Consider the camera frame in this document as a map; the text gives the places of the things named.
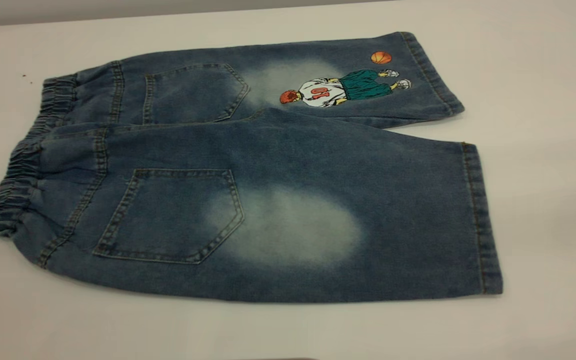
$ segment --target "jeans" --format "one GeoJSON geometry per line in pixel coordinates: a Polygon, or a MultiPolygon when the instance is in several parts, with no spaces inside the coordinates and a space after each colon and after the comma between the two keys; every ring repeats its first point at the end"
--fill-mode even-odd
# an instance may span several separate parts
{"type": "Polygon", "coordinates": [[[407,32],[113,61],[44,82],[0,235],[48,271],[135,292],[500,294],[475,145],[380,129],[463,110],[407,32]],[[362,70],[388,91],[348,96],[340,79],[362,70]]]}

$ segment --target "shorts hem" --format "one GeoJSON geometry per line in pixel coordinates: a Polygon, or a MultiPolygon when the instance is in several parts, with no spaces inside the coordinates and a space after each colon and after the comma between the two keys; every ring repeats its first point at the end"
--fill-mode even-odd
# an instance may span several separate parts
{"type": "Polygon", "coordinates": [[[419,66],[425,79],[434,90],[437,98],[439,98],[439,100],[441,100],[445,105],[445,115],[454,116],[455,114],[464,112],[464,105],[459,101],[459,99],[457,99],[457,96],[448,89],[448,86],[446,86],[444,80],[439,76],[435,66],[430,62],[430,59],[426,55],[426,51],[421,47],[421,44],[417,41],[415,35],[411,32],[400,32],[399,34],[401,34],[410,54],[414,58],[414,61],[416,61],[416,64],[419,66]]]}
{"type": "Polygon", "coordinates": [[[490,223],[488,200],[484,187],[482,163],[477,146],[461,143],[468,191],[472,201],[473,221],[477,235],[478,262],[481,273],[481,293],[502,294],[503,280],[490,223]]]}

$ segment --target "elastic waistband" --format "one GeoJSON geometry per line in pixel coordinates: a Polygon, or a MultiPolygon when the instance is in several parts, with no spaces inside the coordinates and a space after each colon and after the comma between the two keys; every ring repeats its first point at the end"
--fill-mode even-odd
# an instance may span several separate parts
{"type": "Polygon", "coordinates": [[[6,177],[0,183],[0,235],[10,237],[19,217],[28,208],[37,189],[41,141],[61,126],[76,100],[76,75],[54,77],[43,82],[41,110],[27,135],[12,151],[6,177]]]}

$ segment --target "gray wall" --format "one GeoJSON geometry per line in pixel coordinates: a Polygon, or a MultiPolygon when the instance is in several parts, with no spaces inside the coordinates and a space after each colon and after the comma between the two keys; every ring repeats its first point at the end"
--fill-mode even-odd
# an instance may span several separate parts
{"type": "Polygon", "coordinates": [[[0,0],[0,25],[374,1],[379,0],[0,0]]]}

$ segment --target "orange basketball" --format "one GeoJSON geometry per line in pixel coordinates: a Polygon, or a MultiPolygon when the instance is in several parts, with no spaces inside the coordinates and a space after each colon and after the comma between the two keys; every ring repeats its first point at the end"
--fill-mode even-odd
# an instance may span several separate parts
{"type": "Polygon", "coordinates": [[[377,51],[370,57],[375,64],[386,64],[391,62],[393,57],[386,51],[377,51]]]}

